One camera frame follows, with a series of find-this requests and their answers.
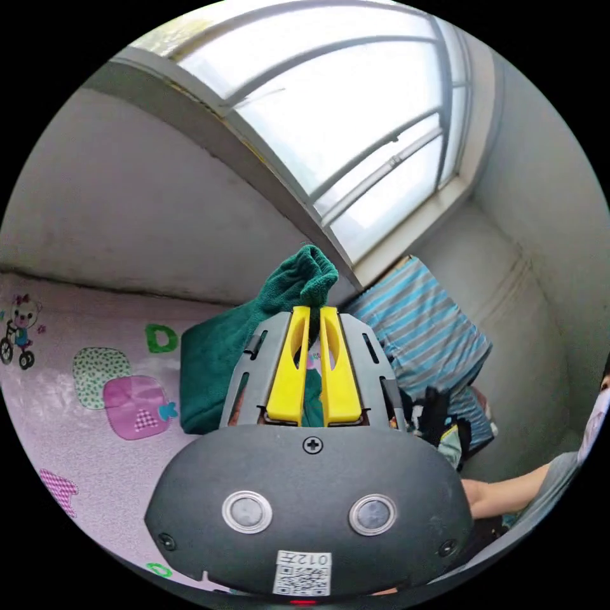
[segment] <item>green polka dot patch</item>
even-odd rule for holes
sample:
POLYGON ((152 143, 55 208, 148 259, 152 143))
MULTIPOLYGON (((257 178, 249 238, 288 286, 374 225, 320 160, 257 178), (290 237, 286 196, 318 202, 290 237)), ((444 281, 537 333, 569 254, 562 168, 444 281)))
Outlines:
POLYGON ((76 396, 86 409, 103 409, 104 386, 119 377, 130 377, 132 367, 122 351, 112 348, 84 348, 72 363, 76 396))

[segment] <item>screw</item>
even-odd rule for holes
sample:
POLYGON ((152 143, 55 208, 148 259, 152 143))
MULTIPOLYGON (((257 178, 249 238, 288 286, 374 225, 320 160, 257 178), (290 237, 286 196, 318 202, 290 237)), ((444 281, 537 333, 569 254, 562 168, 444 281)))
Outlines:
POLYGON ((322 451, 322 441, 318 437, 308 437, 303 441, 303 449, 305 453, 314 456, 322 451))
POLYGON ((457 546, 457 542, 455 540, 447 540, 447 542, 443 543, 438 549, 438 554, 441 557, 447 557, 450 555, 457 546))
POLYGON ((169 534, 159 534, 158 538, 166 551, 176 550, 176 542, 169 534))

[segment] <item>gray shirt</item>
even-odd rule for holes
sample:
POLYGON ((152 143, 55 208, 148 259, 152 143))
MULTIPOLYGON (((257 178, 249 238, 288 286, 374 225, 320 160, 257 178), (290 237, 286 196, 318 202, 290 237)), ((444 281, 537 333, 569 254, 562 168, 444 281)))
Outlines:
POLYGON ((490 559, 497 553, 501 553, 507 547, 527 536, 531 531, 553 510, 557 501, 561 498, 574 474, 578 471, 577 453, 563 453, 557 456, 549 465, 546 477, 540 487, 538 495, 530 502, 529 506, 519 515, 515 525, 504 536, 492 542, 480 553, 475 555, 467 564, 443 574, 433 580, 438 582, 463 572, 475 565, 490 559))

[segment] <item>window pane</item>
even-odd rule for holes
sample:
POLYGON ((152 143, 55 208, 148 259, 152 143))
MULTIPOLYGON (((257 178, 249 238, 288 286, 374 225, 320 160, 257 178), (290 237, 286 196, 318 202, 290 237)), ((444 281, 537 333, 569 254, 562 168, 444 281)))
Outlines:
POLYGON ((297 66, 238 112, 310 193, 383 135, 438 105, 433 45, 376 43, 297 66))
POLYGON ((253 76, 323 44, 374 35, 434 37, 427 19, 370 7, 324 7, 268 17, 204 45, 180 66, 227 97, 253 76))
POLYGON ((290 0, 224 0, 181 15, 156 27, 131 43, 140 49, 165 57, 182 43, 203 32, 211 25, 256 8, 289 2, 290 0))
POLYGON ((130 46, 164 57, 213 24, 213 20, 205 15, 205 9, 199 9, 156 27, 130 46))
POLYGON ((449 62, 451 63, 451 79, 454 83, 466 80, 466 71, 464 68, 464 57, 462 49, 459 45, 458 34, 453 25, 438 19, 440 31, 443 34, 449 53, 449 62))
POLYGON ((443 167, 443 173, 440 176, 441 183, 444 183, 457 169, 456 161, 458 160, 459 145, 462 140, 465 110, 466 88, 454 87, 453 102, 451 104, 451 127, 449 128, 449 141, 447 143, 445 166, 443 167))
POLYGON ((359 259, 434 192, 438 137, 378 182, 330 228, 352 261, 359 259))
POLYGON ((324 216, 332 206, 337 203, 342 197, 345 197, 353 188, 359 185, 362 180, 368 178, 375 170, 381 167, 390 158, 403 151, 407 146, 410 146, 417 139, 425 136, 438 127, 438 114, 429 116, 423 119, 418 124, 414 125, 406 132, 398 136, 396 142, 390 142, 382 146, 370 154, 364 161, 354 167, 350 173, 346 174, 335 186, 327 191, 316 202, 315 208, 320 215, 324 216))

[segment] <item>qr code label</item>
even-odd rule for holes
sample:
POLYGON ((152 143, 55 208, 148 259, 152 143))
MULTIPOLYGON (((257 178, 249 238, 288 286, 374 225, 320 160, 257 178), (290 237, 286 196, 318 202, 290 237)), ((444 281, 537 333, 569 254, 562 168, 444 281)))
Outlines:
POLYGON ((273 593, 323 597, 330 595, 331 553, 279 551, 273 593))

